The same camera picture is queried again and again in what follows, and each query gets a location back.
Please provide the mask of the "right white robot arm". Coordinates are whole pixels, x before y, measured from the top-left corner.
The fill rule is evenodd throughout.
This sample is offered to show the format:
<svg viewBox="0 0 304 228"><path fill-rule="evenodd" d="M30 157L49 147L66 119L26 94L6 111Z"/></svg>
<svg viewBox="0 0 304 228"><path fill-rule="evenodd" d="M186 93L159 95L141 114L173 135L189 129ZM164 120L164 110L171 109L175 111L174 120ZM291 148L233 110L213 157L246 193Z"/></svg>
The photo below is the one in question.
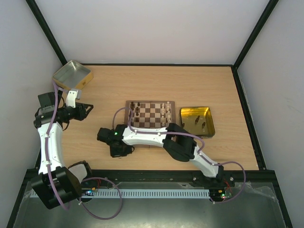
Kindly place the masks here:
<svg viewBox="0 0 304 228"><path fill-rule="evenodd" d="M202 152L192 135L175 123L161 128L139 128L132 126L137 110L126 107L129 111L127 124L118 124L116 128L100 128L97 140L106 143L113 158L125 157L134 151L135 145L148 145L163 148L173 159L180 162L192 162L212 186L218 186L223 180L223 165L210 159Z"/></svg>

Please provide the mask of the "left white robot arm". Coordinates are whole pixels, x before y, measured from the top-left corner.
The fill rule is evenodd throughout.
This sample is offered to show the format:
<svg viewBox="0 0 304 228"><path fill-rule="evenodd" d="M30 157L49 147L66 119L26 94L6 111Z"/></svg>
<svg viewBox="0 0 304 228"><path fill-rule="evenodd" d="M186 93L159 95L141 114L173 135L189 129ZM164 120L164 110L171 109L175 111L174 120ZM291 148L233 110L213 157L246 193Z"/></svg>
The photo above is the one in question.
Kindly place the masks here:
<svg viewBox="0 0 304 228"><path fill-rule="evenodd" d="M82 194L81 182L92 176L86 161L66 167L62 153L63 123L70 120L84 120L93 105L76 103L75 107L63 106L55 109L52 105L41 109L36 115L34 126L41 142L41 163L38 176L31 180L31 186L48 209L65 205Z"/></svg>

